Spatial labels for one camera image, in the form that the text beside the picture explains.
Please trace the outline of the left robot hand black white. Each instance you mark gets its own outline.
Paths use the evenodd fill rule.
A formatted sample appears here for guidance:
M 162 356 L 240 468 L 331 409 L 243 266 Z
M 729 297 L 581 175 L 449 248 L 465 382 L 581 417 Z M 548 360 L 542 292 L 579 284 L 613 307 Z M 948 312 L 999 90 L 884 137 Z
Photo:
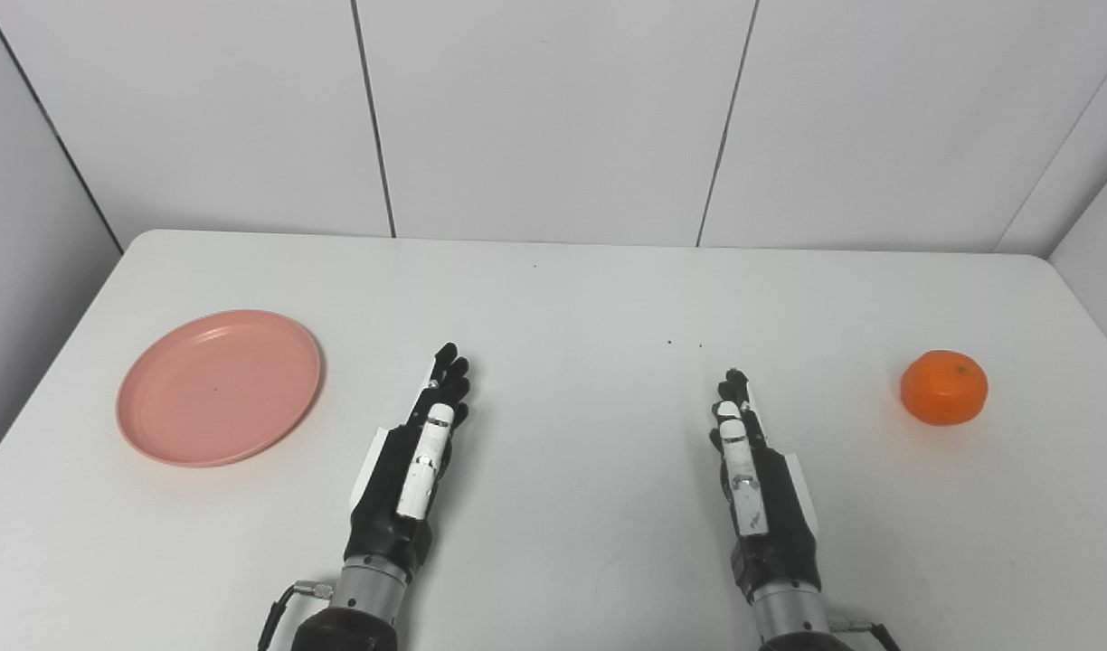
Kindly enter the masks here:
M 350 514 L 344 559 L 381 559 L 412 581 L 433 544 L 430 512 L 449 471 L 453 436 L 469 416 L 469 362 L 449 342 L 433 356 L 408 418 L 373 440 Z

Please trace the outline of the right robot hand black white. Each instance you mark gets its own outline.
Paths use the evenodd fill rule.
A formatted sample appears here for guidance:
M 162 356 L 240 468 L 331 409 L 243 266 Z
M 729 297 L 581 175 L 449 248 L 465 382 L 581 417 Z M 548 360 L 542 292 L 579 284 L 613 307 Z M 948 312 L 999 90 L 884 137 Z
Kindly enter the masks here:
M 735 583 L 749 601 L 772 583 L 821 590 L 817 535 L 790 457 L 765 436 L 747 375 L 730 368 L 716 396 L 708 438 L 720 453 L 720 486 L 735 531 Z

